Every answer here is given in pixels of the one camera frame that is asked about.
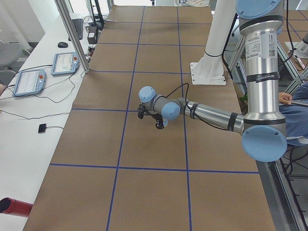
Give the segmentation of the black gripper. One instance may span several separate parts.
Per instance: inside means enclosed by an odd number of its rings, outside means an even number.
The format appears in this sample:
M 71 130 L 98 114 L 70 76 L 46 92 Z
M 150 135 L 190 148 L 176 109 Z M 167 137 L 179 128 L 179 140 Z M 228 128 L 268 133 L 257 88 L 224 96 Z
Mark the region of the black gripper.
M 163 129 L 164 128 L 163 117 L 160 114 L 153 114 L 152 118 L 154 118 L 156 120 L 155 127 L 157 129 Z

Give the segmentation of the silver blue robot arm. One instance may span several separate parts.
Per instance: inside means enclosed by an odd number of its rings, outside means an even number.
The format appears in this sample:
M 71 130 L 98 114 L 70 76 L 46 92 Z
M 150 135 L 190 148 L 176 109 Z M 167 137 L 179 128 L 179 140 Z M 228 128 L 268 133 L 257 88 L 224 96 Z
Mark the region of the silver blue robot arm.
M 246 94 L 238 97 L 244 115 L 188 100 L 169 99 L 153 87 L 139 91 L 138 118 L 151 116 L 156 128 L 185 115 L 212 127 L 239 133 L 243 150 L 259 162 L 280 159 L 287 149 L 285 116 L 279 110 L 277 34 L 283 25 L 281 0 L 219 0 L 203 57 L 191 63 L 194 85 L 225 85 L 224 51 L 235 23 L 241 38 L 239 54 L 245 57 Z

